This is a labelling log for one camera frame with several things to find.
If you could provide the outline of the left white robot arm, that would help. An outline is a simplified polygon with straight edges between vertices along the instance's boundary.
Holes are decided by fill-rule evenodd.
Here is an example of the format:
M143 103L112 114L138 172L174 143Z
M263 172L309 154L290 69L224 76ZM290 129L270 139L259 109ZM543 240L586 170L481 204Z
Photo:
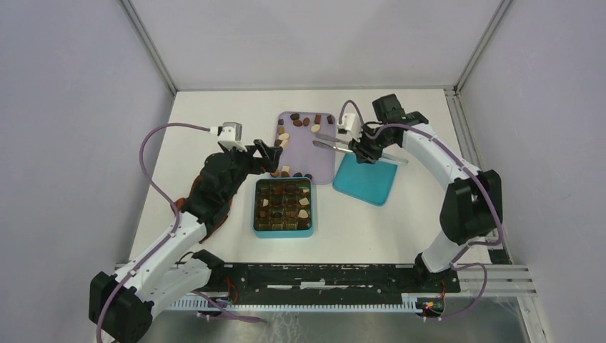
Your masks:
M212 292L223 285L224 271L213 265L220 260L211 253L180 269L174 264L222 225L249 175L277 170L282 152L256 139L247 146L222 147L205 159L190 195L162 235L120 269L92 279L89 318L96 324L97 341L107 333L118 342L138 342L178 299L201 287Z

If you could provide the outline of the teal chocolate box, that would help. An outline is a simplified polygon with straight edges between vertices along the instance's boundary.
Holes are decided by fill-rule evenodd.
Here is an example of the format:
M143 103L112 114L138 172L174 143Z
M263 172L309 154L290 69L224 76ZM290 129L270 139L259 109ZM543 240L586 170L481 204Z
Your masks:
M302 194L302 188L309 188L308 195ZM307 177L260 179L254 188L254 207L252 212L252 231L262 239L307 238L314 233L314 185ZM299 200L308 198L310 205L301 207ZM268 199L269 205L262 206L262 200ZM307 219L300 219L301 209L308 212Z

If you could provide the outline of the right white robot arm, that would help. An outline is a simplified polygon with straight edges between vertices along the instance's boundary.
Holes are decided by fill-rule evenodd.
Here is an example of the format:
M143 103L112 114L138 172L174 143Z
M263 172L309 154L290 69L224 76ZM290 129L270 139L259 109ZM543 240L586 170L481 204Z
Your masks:
M358 108L341 110L338 131L349 134L349 149L359 164L375 164L387 147L396 145L413 155L444 189L439 213L441 230L415 259L412 280L430 292L473 246L497 246L504 239L502 179L456 155L420 112L406 112L395 94L373 101L375 121L364 121Z

